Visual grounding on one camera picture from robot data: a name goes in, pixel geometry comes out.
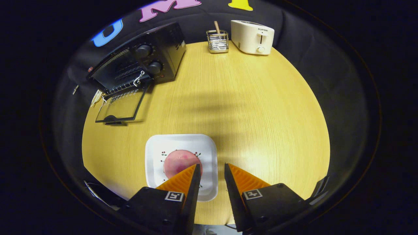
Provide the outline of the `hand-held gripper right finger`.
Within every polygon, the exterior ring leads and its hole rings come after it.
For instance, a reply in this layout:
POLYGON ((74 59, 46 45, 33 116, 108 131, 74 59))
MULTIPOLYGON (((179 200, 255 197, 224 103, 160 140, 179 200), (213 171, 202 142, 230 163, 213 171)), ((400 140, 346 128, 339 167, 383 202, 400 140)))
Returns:
POLYGON ((309 203, 284 183, 270 185, 233 165, 224 165, 236 229, 242 233, 278 233, 309 203))

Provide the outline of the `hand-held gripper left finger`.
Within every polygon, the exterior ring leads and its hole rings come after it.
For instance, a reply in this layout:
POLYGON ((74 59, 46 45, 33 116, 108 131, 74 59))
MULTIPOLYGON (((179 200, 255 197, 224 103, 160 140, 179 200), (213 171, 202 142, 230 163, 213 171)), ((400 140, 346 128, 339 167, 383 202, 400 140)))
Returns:
POLYGON ((142 187, 119 213, 147 235, 191 235, 201 168, 194 164, 157 188, 142 187))

